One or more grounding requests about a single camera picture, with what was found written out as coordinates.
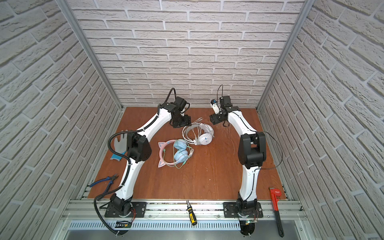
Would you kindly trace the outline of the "white headphones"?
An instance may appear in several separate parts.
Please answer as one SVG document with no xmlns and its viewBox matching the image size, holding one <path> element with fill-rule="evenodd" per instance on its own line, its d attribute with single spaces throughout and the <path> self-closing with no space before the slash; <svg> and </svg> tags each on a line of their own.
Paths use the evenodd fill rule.
<svg viewBox="0 0 384 240">
<path fill-rule="evenodd" d="M 182 130 L 184 140 L 196 146 L 206 146 L 213 141 L 214 130 L 208 124 L 193 123 Z"/>
</svg>

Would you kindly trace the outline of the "pink blue cat-ear headphones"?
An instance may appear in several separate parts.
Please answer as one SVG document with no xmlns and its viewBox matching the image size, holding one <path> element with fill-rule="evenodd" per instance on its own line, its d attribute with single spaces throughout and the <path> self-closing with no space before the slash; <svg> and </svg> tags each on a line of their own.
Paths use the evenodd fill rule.
<svg viewBox="0 0 384 240">
<path fill-rule="evenodd" d="M 170 144 L 173 144 L 173 162 L 166 162 L 164 157 L 166 153 L 166 147 Z M 169 140 L 167 142 L 158 142 L 158 146 L 160 148 L 159 151 L 159 164 L 158 167 L 161 168 L 163 166 L 176 167 L 181 168 L 188 159 L 193 156 L 194 149 L 189 146 L 189 144 L 185 140 L 177 139 L 177 140 Z"/>
</svg>

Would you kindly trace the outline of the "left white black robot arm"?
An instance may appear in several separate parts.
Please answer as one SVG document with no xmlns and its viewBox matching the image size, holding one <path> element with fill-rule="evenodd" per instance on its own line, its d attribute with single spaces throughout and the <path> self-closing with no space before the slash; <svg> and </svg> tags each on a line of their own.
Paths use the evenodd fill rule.
<svg viewBox="0 0 384 240">
<path fill-rule="evenodd" d="M 152 137 L 166 123 L 170 123 L 174 128 L 191 125 L 191 117 L 184 114 L 189 109 L 186 105 L 189 103 L 181 98 L 172 103 L 165 102 L 158 106 L 157 113 L 145 125 L 135 131 L 114 134 L 108 140 L 109 150 L 127 161 L 121 183 L 117 189 L 111 191 L 113 195 L 110 197 L 111 206 L 119 215 L 126 216 L 131 211 L 135 182 L 142 165 L 152 154 Z M 118 135 L 126 140 L 125 154 L 118 153 L 111 147 L 112 140 Z"/>
</svg>

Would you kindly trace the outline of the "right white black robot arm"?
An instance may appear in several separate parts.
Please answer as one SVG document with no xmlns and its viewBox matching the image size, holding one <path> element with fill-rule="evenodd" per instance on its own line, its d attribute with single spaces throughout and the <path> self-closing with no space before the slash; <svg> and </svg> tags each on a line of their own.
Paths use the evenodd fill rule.
<svg viewBox="0 0 384 240">
<path fill-rule="evenodd" d="M 243 166 L 242 185 L 237 199 L 238 213 L 245 216 L 257 208 L 257 182 L 263 162 L 267 158 L 266 136 L 258 132 L 245 119 L 238 107 L 233 106 L 230 96 L 211 100 L 214 114 L 210 121 L 216 125 L 229 122 L 240 136 L 238 158 Z"/>
</svg>

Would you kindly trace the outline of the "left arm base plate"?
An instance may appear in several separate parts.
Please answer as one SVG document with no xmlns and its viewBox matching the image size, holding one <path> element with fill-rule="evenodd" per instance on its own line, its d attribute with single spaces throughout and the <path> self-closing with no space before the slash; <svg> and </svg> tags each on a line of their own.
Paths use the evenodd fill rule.
<svg viewBox="0 0 384 240">
<path fill-rule="evenodd" d="M 106 218 L 143 218 L 146 212 L 147 202 L 130 202 L 125 204 L 122 208 L 115 207 L 113 203 L 109 202 L 104 213 Z"/>
</svg>

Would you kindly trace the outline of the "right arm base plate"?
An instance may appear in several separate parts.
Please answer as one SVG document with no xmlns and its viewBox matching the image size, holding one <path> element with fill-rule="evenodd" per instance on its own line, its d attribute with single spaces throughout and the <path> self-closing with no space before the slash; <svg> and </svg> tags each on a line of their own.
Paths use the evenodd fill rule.
<svg viewBox="0 0 384 240">
<path fill-rule="evenodd" d="M 240 204 L 235 202 L 224 202 L 224 217 L 225 218 L 263 218 L 263 210 L 261 204 L 257 202 L 255 208 L 242 209 Z"/>
</svg>

